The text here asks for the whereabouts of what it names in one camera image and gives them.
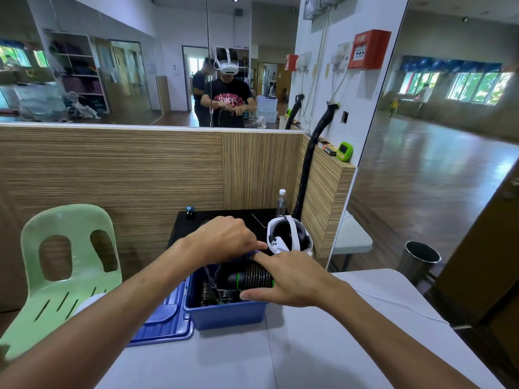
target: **white table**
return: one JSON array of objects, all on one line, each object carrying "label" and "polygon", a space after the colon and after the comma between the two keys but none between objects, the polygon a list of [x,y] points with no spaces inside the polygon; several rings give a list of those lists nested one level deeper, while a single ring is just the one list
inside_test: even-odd
[{"label": "white table", "polygon": [[[503,389],[403,275],[390,269],[335,275],[481,389]],[[314,307],[271,304],[261,324],[196,331],[184,342],[127,348],[98,385],[114,387],[390,389],[391,385],[331,316]]]},{"label": "white table", "polygon": [[371,237],[351,214],[345,212],[332,253],[332,255],[346,255],[341,272],[345,272],[348,268],[352,254],[367,253],[371,251],[372,247]]}]

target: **chair backrest hole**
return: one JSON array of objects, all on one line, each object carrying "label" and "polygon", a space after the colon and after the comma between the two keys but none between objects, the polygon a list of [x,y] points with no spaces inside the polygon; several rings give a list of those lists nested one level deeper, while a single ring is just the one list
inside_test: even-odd
[{"label": "chair backrest hole", "polygon": [[39,245],[39,263],[48,281],[69,279],[72,275],[70,240],[63,235],[49,236]]},{"label": "chair backrest hole", "polygon": [[113,272],[117,270],[117,258],[115,257],[114,247],[110,236],[105,231],[97,229],[90,234],[90,242],[95,252],[103,263],[105,272]]}]

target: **white bench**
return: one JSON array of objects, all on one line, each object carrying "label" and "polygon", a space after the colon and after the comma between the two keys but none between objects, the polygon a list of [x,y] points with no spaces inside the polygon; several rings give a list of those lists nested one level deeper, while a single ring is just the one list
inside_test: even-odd
[{"label": "white bench", "polygon": [[340,271],[347,270],[352,254],[367,253],[372,247],[371,237],[351,214],[345,212],[332,253],[332,255],[346,255]]}]

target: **blue tray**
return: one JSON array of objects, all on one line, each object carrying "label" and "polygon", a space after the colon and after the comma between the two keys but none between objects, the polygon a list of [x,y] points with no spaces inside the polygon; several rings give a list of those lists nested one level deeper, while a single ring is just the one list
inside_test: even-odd
[{"label": "blue tray", "polygon": [[139,329],[128,347],[145,346],[191,338],[194,325],[184,312],[186,282],[181,283]]}]

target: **graphic t-shirt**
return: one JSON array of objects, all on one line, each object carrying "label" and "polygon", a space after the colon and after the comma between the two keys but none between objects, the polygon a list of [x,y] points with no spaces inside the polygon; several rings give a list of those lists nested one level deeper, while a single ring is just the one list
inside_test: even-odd
[{"label": "graphic t-shirt", "polygon": [[[216,79],[205,86],[204,94],[213,101],[226,102],[233,108],[247,105],[247,99],[252,98],[251,89],[241,80],[233,79],[230,83],[224,83]],[[213,113],[213,125],[220,127],[243,128],[245,126],[243,116],[236,116],[224,109],[216,109]]]},{"label": "graphic t-shirt", "polygon": [[[198,71],[193,75],[193,88],[198,90],[205,90],[205,85],[207,84],[207,78],[202,71]],[[207,110],[209,112],[209,108],[206,108],[200,104],[200,100],[202,99],[201,95],[194,94],[195,98],[195,109],[196,110]]]}]

